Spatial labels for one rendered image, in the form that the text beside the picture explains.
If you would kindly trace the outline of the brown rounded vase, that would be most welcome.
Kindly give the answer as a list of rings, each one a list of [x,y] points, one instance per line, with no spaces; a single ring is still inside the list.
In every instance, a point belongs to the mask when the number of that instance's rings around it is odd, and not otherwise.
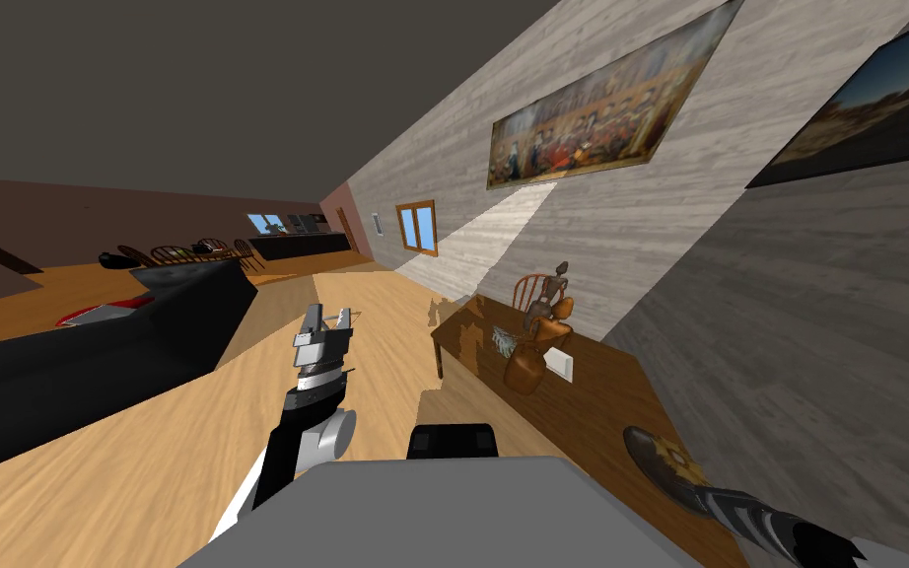
[[[544,356],[553,348],[566,346],[573,328],[564,323],[574,308],[574,298],[565,297],[554,304],[535,302],[526,313],[525,337],[517,343],[505,369],[504,383],[521,395],[532,394],[546,370]]]

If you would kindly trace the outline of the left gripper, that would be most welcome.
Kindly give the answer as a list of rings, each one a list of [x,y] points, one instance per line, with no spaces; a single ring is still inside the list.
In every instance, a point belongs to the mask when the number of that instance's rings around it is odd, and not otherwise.
[[[293,341],[296,349],[294,366],[299,369],[299,378],[337,378],[343,373],[356,316],[351,309],[341,309],[334,328],[327,329],[324,328],[322,305],[311,304],[307,308],[300,333]]]

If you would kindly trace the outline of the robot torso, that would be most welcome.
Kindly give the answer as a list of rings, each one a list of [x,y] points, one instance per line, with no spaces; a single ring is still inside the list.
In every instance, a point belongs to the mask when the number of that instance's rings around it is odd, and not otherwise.
[[[702,568],[559,457],[317,465],[178,568]]]

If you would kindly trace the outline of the wooden chair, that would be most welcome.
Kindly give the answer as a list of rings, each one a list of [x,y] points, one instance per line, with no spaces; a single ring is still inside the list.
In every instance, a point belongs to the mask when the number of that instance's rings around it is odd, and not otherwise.
[[[517,281],[513,291],[512,308],[525,312],[542,291],[549,275],[531,273]]]

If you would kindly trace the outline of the wide crowd painting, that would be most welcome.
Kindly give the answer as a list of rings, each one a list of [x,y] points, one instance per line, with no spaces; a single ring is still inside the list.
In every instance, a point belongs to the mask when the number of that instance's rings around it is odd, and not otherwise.
[[[743,0],[494,122],[490,189],[648,163]]]

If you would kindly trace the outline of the black kitchen counter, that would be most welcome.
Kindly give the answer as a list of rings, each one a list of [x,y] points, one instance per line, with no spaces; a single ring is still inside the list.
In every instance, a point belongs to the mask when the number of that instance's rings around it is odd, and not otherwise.
[[[350,239],[344,233],[328,230],[322,214],[287,215],[281,220],[275,214],[248,214],[258,235],[249,239],[251,247],[266,260],[350,250]]]

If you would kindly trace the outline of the dining table with chairs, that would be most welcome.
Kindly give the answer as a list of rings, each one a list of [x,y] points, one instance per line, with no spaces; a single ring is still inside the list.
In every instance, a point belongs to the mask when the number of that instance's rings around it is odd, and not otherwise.
[[[158,246],[149,253],[119,245],[118,253],[130,258],[141,267],[156,267],[174,264],[198,264],[198,262],[235,260],[244,270],[256,270],[253,263],[263,268],[261,262],[254,256],[248,243],[236,240],[233,246],[217,239],[204,238],[189,247],[183,246]]]

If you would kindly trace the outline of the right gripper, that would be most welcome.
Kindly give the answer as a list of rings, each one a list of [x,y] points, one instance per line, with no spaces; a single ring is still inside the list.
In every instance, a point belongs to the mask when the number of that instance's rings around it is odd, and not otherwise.
[[[694,494],[707,513],[732,533],[758,546],[784,546],[774,524],[778,511],[741,491],[695,485]]]

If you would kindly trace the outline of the dark figure statue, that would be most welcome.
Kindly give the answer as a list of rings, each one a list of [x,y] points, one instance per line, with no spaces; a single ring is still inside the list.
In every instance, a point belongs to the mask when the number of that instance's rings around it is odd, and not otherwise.
[[[553,303],[561,297],[568,285],[565,274],[569,269],[569,261],[562,261],[555,269],[555,274],[543,280],[541,291],[536,300],[529,304],[524,317],[524,331],[530,333],[532,322],[538,318],[550,318]]]

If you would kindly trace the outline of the dark landscape painting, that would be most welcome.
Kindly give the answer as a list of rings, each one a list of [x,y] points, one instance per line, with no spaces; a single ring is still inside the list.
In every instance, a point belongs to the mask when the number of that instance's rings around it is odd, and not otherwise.
[[[909,31],[877,49],[750,182],[790,183],[909,161]]]

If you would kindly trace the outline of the white box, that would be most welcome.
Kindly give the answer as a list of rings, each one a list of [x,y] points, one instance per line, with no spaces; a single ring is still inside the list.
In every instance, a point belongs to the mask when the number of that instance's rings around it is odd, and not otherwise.
[[[570,354],[557,348],[550,348],[544,353],[543,359],[549,371],[569,383],[573,382],[574,359]]]

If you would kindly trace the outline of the red and white object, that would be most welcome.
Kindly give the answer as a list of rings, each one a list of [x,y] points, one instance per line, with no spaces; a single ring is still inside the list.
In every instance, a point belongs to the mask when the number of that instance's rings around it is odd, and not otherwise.
[[[92,306],[60,319],[55,325],[57,327],[69,327],[127,317],[154,300],[154,297],[138,296],[128,300]]]

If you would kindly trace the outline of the brown wooden table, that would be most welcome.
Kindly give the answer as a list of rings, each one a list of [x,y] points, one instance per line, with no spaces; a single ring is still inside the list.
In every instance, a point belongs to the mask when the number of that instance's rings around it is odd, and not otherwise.
[[[521,330],[523,313],[473,296],[462,306],[433,301],[428,318],[442,386],[422,394],[418,422],[487,422],[502,455],[567,458],[705,568],[749,568],[733,535],[685,512],[629,457],[626,427],[680,440],[634,356],[574,334],[565,348],[572,381],[548,372],[521,395],[503,383],[506,360],[492,332]]]

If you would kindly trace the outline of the black sofa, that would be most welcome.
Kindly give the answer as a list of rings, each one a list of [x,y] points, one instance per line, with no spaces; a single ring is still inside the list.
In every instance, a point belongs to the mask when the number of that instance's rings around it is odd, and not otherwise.
[[[213,372],[256,295],[235,260],[134,277],[126,316],[0,341],[0,462]]]

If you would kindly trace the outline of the wooden framed window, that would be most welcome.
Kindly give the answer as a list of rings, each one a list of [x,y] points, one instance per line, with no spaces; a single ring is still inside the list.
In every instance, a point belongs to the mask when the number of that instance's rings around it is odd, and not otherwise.
[[[396,207],[402,245],[407,250],[436,257],[436,207],[432,200],[398,204]]]

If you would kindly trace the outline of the dark oval dish with gold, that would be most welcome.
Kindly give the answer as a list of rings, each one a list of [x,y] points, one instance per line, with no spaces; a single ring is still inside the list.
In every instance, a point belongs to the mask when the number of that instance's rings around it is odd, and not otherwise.
[[[623,440],[634,464],[662,493],[683,510],[710,517],[694,490],[694,485],[709,486],[709,482],[701,464],[687,451],[637,425],[627,425]]]

